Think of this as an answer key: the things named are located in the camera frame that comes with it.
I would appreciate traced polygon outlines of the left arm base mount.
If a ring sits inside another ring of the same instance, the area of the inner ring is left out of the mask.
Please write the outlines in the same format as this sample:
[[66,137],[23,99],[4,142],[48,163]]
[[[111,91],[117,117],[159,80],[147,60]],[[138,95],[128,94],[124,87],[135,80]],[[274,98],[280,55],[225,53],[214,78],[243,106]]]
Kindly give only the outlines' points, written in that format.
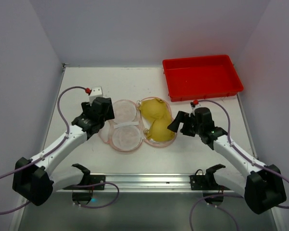
[[[81,180],[80,184],[78,184],[77,186],[71,185],[71,186],[65,187],[64,190],[88,190],[88,191],[100,190],[102,191],[105,189],[105,185],[102,184],[103,182],[105,182],[105,180],[106,180],[105,175],[87,175],[85,179]],[[98,183],[100,183],[100,185],[88,187],[88,185],[98,184]]]

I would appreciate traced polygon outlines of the floral mesh laundry bag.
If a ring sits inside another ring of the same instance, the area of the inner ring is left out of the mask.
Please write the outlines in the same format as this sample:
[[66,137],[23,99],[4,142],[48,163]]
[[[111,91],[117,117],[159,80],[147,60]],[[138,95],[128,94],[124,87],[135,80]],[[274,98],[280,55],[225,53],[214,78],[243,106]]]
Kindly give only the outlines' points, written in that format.
[[99,131],[100,139],[109,144],[119,152],[133,152],[143,142],[156,148],[164,148],[171,145],[174,140],[168,143],[151,143],[144,135],[144,129],[150,128],[149,123],[141,118],[136,103],[130,100],[119,100],[113,104],[115,119],[105,123],[104,128]]

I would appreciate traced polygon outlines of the aluminium front rail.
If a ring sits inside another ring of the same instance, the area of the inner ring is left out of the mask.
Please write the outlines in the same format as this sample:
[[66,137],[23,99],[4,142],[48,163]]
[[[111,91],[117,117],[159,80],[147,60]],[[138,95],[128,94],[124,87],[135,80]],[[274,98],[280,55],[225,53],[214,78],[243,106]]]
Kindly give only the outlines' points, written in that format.
[[[80,184],[87,175],[103,175],[97,173],[84,174],[82,172],[73,172],[71,174],[53,174],[54,191],[62,190],[65,187]],[[106,174],[105,192],[120,193],[185,193],[192,191],[190,188],[190,174]]]

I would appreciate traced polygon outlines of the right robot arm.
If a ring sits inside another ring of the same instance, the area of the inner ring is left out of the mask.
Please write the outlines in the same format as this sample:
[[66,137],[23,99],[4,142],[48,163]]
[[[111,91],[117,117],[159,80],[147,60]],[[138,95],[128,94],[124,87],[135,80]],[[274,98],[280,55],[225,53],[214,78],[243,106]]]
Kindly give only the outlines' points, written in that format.
[[238,171],[232,173],[223,164],[206,169],[201,183],[207,187],[220,185],[236,192],[256,214],[286,201],[279,168],[267,166],[240,147],[235,147],[235,143],[228,139],[228,132],[215,126],[209,108],[200,107],[190,114],[179,111],[168,129],[190,137],[198,135],[205,145],[221,154]]

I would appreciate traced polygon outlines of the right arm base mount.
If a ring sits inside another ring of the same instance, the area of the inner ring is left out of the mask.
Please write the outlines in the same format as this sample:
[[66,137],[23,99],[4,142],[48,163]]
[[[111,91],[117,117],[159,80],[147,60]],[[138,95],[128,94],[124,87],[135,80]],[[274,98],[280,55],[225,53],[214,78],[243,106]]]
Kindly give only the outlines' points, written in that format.
[[198,169],[195,174],[189,176],[191,190],[202,190],[202,191],[220,191],[229,190],[227,187],[216,183],[214,173],[216,170],[208,170],[203,172]]

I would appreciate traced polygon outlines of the yellow bra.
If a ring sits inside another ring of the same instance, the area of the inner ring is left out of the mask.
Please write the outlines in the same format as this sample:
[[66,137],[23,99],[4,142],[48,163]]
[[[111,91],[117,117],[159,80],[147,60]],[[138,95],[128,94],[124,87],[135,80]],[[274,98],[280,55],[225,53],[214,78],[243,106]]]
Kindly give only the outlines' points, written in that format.
[[168,143],[175,139],[176,133],[168,129],[173,121],[171,109],[163,99],[145,98],[139,101],[137,109],[141,118],[150,125],[149,129],[144,129],[144,136],[149,142]]

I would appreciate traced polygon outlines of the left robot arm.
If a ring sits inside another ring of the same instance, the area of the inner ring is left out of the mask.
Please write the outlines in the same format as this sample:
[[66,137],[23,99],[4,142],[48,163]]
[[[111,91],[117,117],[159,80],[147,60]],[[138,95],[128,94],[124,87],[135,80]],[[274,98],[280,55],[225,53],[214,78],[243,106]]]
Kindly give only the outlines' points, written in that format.
[[73,186],[89,188],[93,182],[90,170],[81,164],[72,164],[62,172],[56,167],[94,134],[105,122],[115,118],[111,98],[97,97],[92,103],[81,104],[82,113],[67,131],[39,154],[15,164],[12,189],[36,206],[45,203],[57,190]]

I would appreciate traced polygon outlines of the red plastic tray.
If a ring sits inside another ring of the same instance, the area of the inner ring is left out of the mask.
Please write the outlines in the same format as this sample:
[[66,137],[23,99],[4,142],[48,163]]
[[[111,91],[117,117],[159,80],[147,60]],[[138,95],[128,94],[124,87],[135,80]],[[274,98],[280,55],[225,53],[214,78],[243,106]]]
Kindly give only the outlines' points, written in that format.
[[226,54],[166,59],[162,65],[172,102],[229,97],[244,89]]

